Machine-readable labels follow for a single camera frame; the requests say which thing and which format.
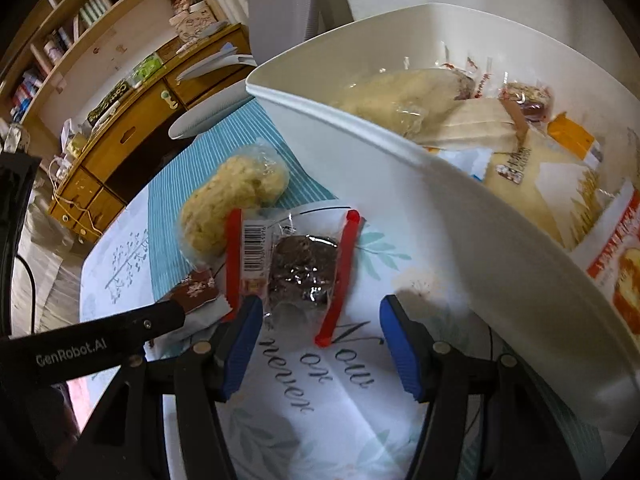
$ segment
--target snack pile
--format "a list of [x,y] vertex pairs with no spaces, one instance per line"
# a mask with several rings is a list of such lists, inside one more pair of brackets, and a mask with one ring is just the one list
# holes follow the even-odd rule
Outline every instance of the snack pile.
[[490,67],[381,70],[337,89],[332,105],[480,180],[567,250],[640,344],[638,135],[601,144],[570,110],[554,116],[552,89],[507,73],[496,86]]

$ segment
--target table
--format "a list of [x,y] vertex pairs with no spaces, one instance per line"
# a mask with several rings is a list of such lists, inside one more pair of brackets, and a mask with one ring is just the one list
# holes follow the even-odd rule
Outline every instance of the table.
[[[172,161],[105,232],[82,270],[81,320],[152,303],[187,274],[188,264],[172,236],[180,205],[236,147],[256,137],[276,147],[291,171],[289,188],[278,206],[298,213],[311,209],[316,217],[340,214],[348,207],[306,176],[265,112],[251,101]],[[319,350],[306,329],[274,334],[263,327],[242,388],[219,408],[239,478],[403,478],[425,406],[415,404],[402,390],[383,344],[378,303],[385,294],[396,293],[411,317],[468,355],[495,359],[506,349],[469,308],[447,302],[446,284],[438,281],[435,268],[417,269],[412,261],[410,250],[396,248],[386,234],[367,224],[358,240],[351,291],[338,322],[339,330],[357,327],[356,337]],[[317,356],[314,362],[321,360],[332,380],[317,381],[309,375],[309,355]],[[273,356],[286,365],[275,369]],[[346,357],[357,360],[367,381],[373,382],[360,386],[351,381],[342,361]],[[89,378],[93,403],[113,374],[110,370]],[[284,395],[286,387],[279,379],[283,374],[296,380],[293,399]],[[599,479],[610,463],[603,434],[577,420],[542,380],[536,381],[582,478]],[[298,404],[312,410],[301,410]],[[174,479],[184,478],[175,403],[167,397],[164,405],[170,468]],[[474,420],[478,407],[478,399],[471,399],[459,472],[463,480],[472,479],[478,458],[478,420]]]

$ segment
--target wrapped chocolate pastry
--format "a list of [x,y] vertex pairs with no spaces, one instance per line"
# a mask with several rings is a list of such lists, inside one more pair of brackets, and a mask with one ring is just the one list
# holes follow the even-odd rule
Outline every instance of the wrapped chocolate pastry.
[[291,212],[236,210],[227,229],[226,291],[232,308],[260,297],[268,328],[286,306],[320,328],[315,342],[331,343],[349,285],[360,215],[345,210],[331,225],[309,228]]
[[514,101],[527,121],[539,123],[548,121],[551,114],[551,92],[541,84],[528,85],[521,82],[508,82],[508,74],[504,75],[504,84],[500,89],[500,99]]

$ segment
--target snack package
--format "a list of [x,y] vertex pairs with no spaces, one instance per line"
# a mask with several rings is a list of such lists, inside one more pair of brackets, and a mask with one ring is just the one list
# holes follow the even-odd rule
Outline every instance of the snack package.
[[640,344],[640,192],[630,181],[571,258],[593,278]]
[[517,152],[494,153],[484,184],[568,250],[602,212],[598,175],[533,128]]
[[519,82],[507,82],[508,74],[504,75],[504,84],[500,89],[500,99],[514,101],[522,110],[527,121],[539,123],[548,120],[551,114],[551,92],[542,85],[527,85]]
[[602,162],[600,143],[580,124],[566,118],[566,112],[559,114],[547,127],[546,132],[558,144],[582,160],[592,170],[597,170]]
[[513,153],[528,128],[516,103],[478,98],[456,101],[442,120],[424,121],[419,132],[409,132],[404,138],[443,150],[490,148],[496,153]]
[[309,226],[280,210],[235,210],[228,222],[226,290],[232,309],[255,294],[267,326],[287,308],[321,321],[315,342],[331,344],[349,285],[360,215],[346,210],[334,225]]
[[470,97],[468,77],[455,70],[426,68],[383,72],[338,92],[332,106],[402,136],[441,123]]
[[457,67],[451,62],[449,47],[444,41],[440,42],[440,55],[435,62],[436,68],[451,70],[460,78],[460,96],[459,99],[471,99],[476,88],[476,78],[479,75],[478,65],[471,58],[471,54],[466,56],[465,67]]
[[210,267],[226,247],[226,220],[235,208],[273,205],[289,185],[289,170],[265,140],[241,146],[182,206],[177,221],[182,255]]
[[161,299],[166,300],[177,301],[186,316],[184,325],[180,328],[162,334],[146,344],[148,354],[154,359],[181,353],[185,339],[212,326],[231,311],[208,269],[190,272]]

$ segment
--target wrapped bread roll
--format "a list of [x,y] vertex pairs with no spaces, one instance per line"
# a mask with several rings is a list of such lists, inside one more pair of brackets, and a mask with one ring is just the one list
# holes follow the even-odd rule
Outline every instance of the wrapped bread roll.
[[212,266],[226,247],[226,220],[233,209],[270,206],[289,185],[289,170],[268,145],[243,146],[183,204],[178,240],[194,267]]

